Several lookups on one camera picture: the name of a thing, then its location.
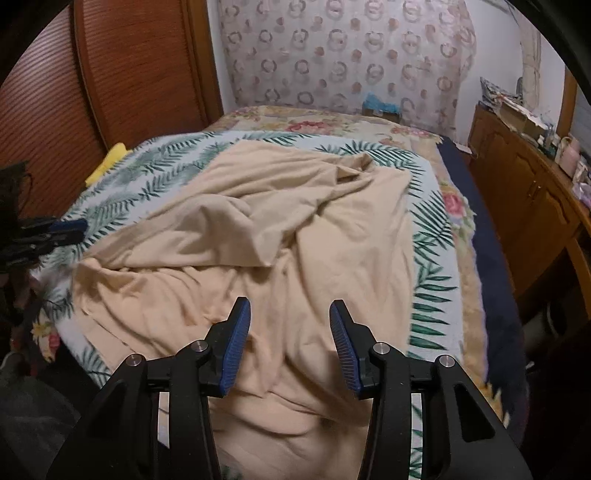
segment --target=silver bolt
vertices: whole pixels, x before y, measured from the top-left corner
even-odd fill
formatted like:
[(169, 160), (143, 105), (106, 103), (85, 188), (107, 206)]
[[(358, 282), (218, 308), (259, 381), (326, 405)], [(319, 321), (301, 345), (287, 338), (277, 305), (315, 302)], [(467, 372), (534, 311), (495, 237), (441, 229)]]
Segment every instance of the silver bolt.
[(387, 343), (378, 342), (374, 345), (374, 352), (380, 355), (385, 355), (390, 351), (390, 346)]
[(137, 367), (142, 360), (144, 359), (139, 353), (132, 353), (129, 357), (125, 359), (125, 363), (128, 364), (130, 367)]
[(193, 350), (194, 352), (204, 352), (205, 350), (207, 350), (208, 346), (209, 345), (205, 340), (195, 340), (191, 344), (191, 350)]
[(442, 355), (439, 357), (439, 363), (442, 364), (444, 367), (453, 367), (456, 364), (456, 361), (453, 359), (452, 356), (449, 355)]

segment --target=leaf-patterned bed sheet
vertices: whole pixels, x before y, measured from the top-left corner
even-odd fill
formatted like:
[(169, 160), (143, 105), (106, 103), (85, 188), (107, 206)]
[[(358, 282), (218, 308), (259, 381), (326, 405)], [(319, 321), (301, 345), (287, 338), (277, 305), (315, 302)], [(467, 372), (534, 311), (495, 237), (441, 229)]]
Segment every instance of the leaf-patterned bed sheet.
[[(413, 217), (416, 275), (407, 355), (432, 361), (447, 353), (461, 361), (462, 299), (456, 253), (443, 197), (427, 160), (397, 147), (341, 137), (293, 132), (201, 132), (148, 140), (112, 167), (80, 195), (63, 217), (64, 220), (87, 219), (89, 226), (84, 241), (56, 248), (43, 258), (37, 271), (41, 282), (49, 285), (46, 315), (93, 380), (102, 386), (110, 372), (74, 318), (70, 292), (72, 266), (88, 247), (105, 235), (140, 221), (168, 203), (220, 152), (241, 139), (338, 155), (366, 152), (380, 166), (410, 171), (407, 199)], [(421, 409), (420, 401), (413, 400), (410, 475), (419, 478)], [(161, 432), (160, 439), (168, 443), (163, 435)]]

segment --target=curtain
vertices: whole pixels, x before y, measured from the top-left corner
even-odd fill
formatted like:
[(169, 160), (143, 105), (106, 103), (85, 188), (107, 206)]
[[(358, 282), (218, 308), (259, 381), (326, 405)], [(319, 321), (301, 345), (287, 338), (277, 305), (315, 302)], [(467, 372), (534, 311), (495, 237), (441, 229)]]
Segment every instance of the curtain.
[(239, 106), (358, 113), (373, 92), (411, 125), (454, 136), (476, 54), (463, 0), (219, 0)]
[(542, 35), (524, 15), (510, 5), (513, 18), (519, 26), (523, 55), (523, 105), (533, 112), (540, 104), (540, 64)]

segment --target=navy blue mattress side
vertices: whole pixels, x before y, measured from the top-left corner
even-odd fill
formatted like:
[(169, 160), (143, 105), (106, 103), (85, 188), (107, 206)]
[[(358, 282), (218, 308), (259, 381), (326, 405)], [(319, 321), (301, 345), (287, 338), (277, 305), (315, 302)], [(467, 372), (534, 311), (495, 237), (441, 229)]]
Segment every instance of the navy blue mattress side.
[(446, 137), (439, 152), (453, 183), (468, 199), (476, 214), (476, 232), (472, 243), (476, 268), (482, 283), (482, 303), (488, 334), (488, 379), (497, 391), (505, 411), (511, 416), (509, 433), (520, 444), (527, 422), (527, 383), (521, 320), (512, 295), (501, 244), (480, 191), (455, 144)]

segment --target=beige blanket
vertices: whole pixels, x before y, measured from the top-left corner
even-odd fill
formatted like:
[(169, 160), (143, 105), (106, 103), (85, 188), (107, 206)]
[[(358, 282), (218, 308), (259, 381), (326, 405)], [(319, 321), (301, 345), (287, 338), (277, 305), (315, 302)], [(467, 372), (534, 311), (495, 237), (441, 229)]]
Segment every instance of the beige blanket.
[(220, 460), (246, 478), (356, 478), (371, 405), (345, 387), (329, 306), (344, 299), (406, 350), (409, 180), (366, 154), (241, 141), (174, 201), (88, 250), (75, 318), (115, 369), (133, 352), (158, 358), (205, 337), (247, 296), (236, 385), (210, 401)]

